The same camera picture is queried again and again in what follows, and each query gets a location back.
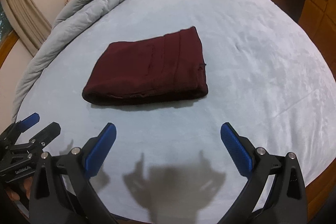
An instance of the blanket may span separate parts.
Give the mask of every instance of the blanket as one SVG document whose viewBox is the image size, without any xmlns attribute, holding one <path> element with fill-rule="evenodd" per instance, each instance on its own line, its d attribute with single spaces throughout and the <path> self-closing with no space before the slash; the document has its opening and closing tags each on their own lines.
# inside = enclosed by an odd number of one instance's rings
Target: blanket
<svg viewBox="0 0 336 224">
<path fill-rule="evenodd" d="M 16 86 L 12 121 L 16 120 L 20 105 L 42 71 L 74 38 L 124 0 L 71 0 L 53 24 L 53 30 L 41 49 L 28 64 Z"/>
<path fill-rule="evenodd" d="M 83 89 L 95 105 L 137 105 L 208 94 L 202 44 L 195 27 L 137 42 L 114 42 Z"/>
</svg>

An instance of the gray comforter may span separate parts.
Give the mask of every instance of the gray comforter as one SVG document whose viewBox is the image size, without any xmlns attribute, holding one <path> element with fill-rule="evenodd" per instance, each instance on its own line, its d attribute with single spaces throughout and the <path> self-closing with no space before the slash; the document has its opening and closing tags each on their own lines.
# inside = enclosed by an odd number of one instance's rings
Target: gray comforter
<svg viewBox="0 0 336 224">
<path fill-rule="evenodd" d="M 79 34 L 124 0 L 72 0 L 56 18 L 53 30 L 36 56 L 29 63 L 16 87 L 12 121 L 20 105 L 42 71 Z"/>
</svg>

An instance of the blue gripper pad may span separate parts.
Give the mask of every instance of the blue gripper pad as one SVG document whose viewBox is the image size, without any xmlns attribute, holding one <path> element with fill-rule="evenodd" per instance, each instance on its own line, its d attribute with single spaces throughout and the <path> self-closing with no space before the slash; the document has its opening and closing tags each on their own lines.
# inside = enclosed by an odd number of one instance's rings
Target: blue gripper pad
<svg viewBox="0 0 336 224">
<path fill-rule="evenodd" d="M 117 138 L 117 129 L 113 123 L 108 123 L 98 136 L 98 141 L 85 159 L 85 177 L 87 179 L 98 174 L 107 154 Z"/>
<path fill-rule="evenodd" d="M 239 173 L 244 177 L 249 177 L 253 169 L 253 161 L 239 141 L 237 132 L 226 122 L 220 129 L 220 136 Z"/>
<path fill-rule="evenodd" d="M 25 132 L 33 125 L 37 124 L 40 121 L 40 116 L 37 113 L 33 113 L 23 121 L 19 122 L 18 130 L 20 132 Z"/>
</svg>

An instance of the human hand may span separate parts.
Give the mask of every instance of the human hand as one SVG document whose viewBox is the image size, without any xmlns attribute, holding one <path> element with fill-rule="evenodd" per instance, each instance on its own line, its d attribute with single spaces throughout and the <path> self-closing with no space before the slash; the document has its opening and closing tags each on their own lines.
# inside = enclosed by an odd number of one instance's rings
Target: human hand
<svg viewBox="0 0 336 224">
<path fill-rule="evenodd" d="M 28 199 L 30 198 L 30 191 L 31 191 L 32 183 L 33 183 L 33 177 L 27 178 L 23 182 L 23 186 L 26 190 L 26 196 Z M 10 188 L 6 188 L 6 193 L 11 199 L 11 201 L 20 200 L 20 196 L 17 193 L 15 193 L 13 190 L 11 190 Z"/>
</svg>

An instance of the folded clothing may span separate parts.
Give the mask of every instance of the folded clothing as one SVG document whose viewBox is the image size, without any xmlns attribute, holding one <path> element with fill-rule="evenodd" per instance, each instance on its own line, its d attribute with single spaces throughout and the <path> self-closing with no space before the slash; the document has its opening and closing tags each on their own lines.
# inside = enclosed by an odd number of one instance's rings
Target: folded clothing
<svg viewBox="0 0 336 224">
<path fill-rule="evenodd" d="M 208 94 L 195 27 L 137 42 L 111 43 L 83 89 L 95 105 L 136 105 Z"/>
</svg>

